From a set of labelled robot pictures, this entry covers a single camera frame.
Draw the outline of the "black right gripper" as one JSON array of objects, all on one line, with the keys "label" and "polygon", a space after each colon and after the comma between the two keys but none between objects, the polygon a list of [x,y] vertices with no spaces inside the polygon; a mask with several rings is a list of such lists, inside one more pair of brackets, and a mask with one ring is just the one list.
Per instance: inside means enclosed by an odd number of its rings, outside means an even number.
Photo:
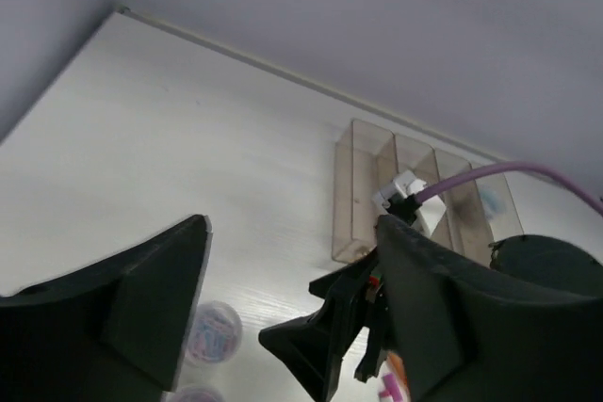
[{"label": "black right gripper", "polygon": [[260,345],[282,362],[317,402],[329,402],[338,388],[344,356],[360,330],[369,329],[367,349],[354,377],[378,375],[385,350],[393,344],[384,277],[377,250],[309,283],[322,307],[259,332]]}]

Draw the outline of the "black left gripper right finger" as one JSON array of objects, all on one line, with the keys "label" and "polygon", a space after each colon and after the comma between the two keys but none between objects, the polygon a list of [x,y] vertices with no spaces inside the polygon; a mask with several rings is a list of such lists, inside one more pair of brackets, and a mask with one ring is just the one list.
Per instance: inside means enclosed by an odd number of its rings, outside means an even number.
[{"label": "black left gripper right finger", "polygon": [[491,266],[393,216],[376,227],[414,401],[598,401],[602,266],[541,235],[496,242]]}]

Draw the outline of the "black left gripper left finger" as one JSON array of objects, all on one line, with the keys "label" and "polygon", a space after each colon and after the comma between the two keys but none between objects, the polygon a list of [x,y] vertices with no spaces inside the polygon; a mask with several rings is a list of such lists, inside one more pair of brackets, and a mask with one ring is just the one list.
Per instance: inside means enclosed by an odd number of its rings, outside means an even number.
[{"label": "black left gripper left finger", "polygon": [[1,300],[5,401],[158,401],[173,389],[211,244],[194,215]]}]

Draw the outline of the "orange highlighter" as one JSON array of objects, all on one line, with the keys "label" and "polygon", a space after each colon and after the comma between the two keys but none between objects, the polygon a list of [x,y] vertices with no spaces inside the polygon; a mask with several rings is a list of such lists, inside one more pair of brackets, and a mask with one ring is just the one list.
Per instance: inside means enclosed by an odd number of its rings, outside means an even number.
[{"label": "orange highlighter", "polygon": [[393,353],[388,355],[388,365],[395,372],[400,379],[406,379],[406,373],[402,359]]}]

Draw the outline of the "pink highlighter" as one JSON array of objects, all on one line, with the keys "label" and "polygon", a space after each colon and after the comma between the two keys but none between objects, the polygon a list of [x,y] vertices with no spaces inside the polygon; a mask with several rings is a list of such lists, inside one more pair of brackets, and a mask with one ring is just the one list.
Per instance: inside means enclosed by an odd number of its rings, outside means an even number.
[{"label": "pink highlighter", "polygon": [[382,382],[383,388],[378,394],[380,402],[406,402],[408,400],[408,395],[394,373],[384,374]]}]

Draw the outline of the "clear round clip tub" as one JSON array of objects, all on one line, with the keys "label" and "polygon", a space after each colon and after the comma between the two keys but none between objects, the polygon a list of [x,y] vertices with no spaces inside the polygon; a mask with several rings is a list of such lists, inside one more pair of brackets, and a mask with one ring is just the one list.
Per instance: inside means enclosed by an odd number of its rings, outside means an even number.
[{"label": "clear round clip tub", "polygon": [[200,304],[193,316],[186,341],[186,360],[194,366],[229,361],[242,340],[242,322],[229,304],[210,301]]}]

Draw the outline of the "blue clip tub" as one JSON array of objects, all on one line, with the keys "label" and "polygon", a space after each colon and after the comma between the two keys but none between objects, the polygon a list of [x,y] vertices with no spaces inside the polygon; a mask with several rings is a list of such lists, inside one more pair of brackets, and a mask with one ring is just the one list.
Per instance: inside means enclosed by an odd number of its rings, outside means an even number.
[{"label": "blue clip tub", "polygon": [[492,221],[507,212],[505,201],[499,194],[488,185],[478,185],[484,215],[488,221]]}]

